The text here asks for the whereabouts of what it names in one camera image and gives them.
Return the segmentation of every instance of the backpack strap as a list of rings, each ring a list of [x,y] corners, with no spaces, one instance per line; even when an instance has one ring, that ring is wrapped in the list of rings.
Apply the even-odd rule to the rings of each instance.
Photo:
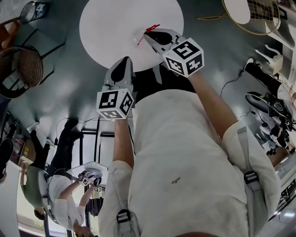
[[[259,177],[257,173],[253,171],[250,164],[247,127],[240,128],[237,133],[246,164],[246,169],[242,170],[242,172],[244,173],[247,196],[249,237],[254,237],[258,235],[268,221],[267,208]]]
[[[133,216],[127,209],[122,209],[116,216],[117,235],[116,237],[140,237],[138,223],[132,220]]]

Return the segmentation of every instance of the sneaker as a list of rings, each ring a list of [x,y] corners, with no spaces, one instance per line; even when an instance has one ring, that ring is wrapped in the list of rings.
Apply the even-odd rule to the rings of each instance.
[[[247,60],[247,63],[245,64],[245,67],[244,67],[244,70],[246,70],[246,66],[249,64],[249,63],[254,63],[254,59],[252,57],[250,57],[248,60]]]
[[[6,164],[13,152],[13,143],[11,139],[4,139],[3,142],[0,144],[0,163]]]
[[[31,133],[33,130],[36,130],[38,127],[39,127],[39,123],[35,122],[35,123],[29,125],[27,127],[27,130],[28,130],[29,133]]]
[[[46,143],[45,144],[49,144],[50,149],[52,149],[52,148],[55,147],[55,144],[49,138],[46,139]]]

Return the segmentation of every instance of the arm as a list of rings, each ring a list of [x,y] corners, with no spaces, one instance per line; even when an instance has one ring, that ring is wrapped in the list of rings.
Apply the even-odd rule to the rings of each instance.
[[[134,154],[127,119],[116,119],[113,161],[123,161],[134,167]]]
[[[88,204],[88,201],[93,193],[93,190],[94,190],[94,187],[90,186],[90,188],[83,194],[83,196],[80,200],[79,206],[86,207],[86,205]]]
[[[80,185],[78,181],[75,181],[73,184],[69,185],[64,191],[60,194],[60,199],[67,200],[72,192]]]
[[[223,138],[226,130],[237,122],[236,116],[217,92],[202,79],[199,73],[194,73],[188,79],[203,104],[215,131]]]

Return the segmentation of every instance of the yellow cable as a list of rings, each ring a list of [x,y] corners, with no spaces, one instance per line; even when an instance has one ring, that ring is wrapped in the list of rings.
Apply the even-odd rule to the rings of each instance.
[[[220,19],[221,17],[227,15],[227,12],[223,13],[222,15],[220,16],[211,16],[211,17],[199,17],[197,18],[197,20],[217,20],[217,19]]]
[[[274,32],[274,31],[277,29],[278,25],[280,24],[280,12],[279,12],[278,3],[277,3],[276,1],[272,1],[272,2],[275,3],[276,6],[277,6],[277,11],[278,11],[278,22],[277,22],[277,26],[274,27],[274,29],[273,29],[272,31],[268,32],[268,33],[255,33],[255,32],[248,31],[247,29],[245,29],[244,27],[242,27],[240,24],[238,24],[238,23],[237,23],[237,22],[231,17],[231,15],[229,14],[229,12],[227,11],[227,8],[225,7],[224,0],[221,0],[221,1],[222,1],[222,4],[223,4],[223,7],[224,7],[225,11],[227,12],[228,16],[232,19],[232,21],[233,21],[234,23],[236,23],[241,29],[243,29],[244,31],[246,31],[246,32],[248,32],[248,33],[251,33],[251,34],[253,34],[253,35],[268,35],[268,34]]]

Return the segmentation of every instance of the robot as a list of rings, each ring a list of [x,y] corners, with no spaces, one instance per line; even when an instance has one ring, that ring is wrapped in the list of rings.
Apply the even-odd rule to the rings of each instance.
[[[145,32],[144,38],[166,67],[177,74],[189,77],[204,67],[204,51],[192,38],[159,28]]]
[[[204,67],[204,51],[191,38],[170,29],[153,29],[144,33],[152,49],[167,68],[188,77]],[[105,119],[125,119],[134,103],[133,63],[129,57],[116,62],[107,72],[102,91],[97,95],[97,112]]]
[[[134,103],[133,63],[129,57],[117,61],[106,73],[105,84],[97,95],[97,112],[105,119],[125,119]]]
[[[78,181],[82,186],[92,185],[101,187],[102,172],[97,169],[88,169],[78,175]]]

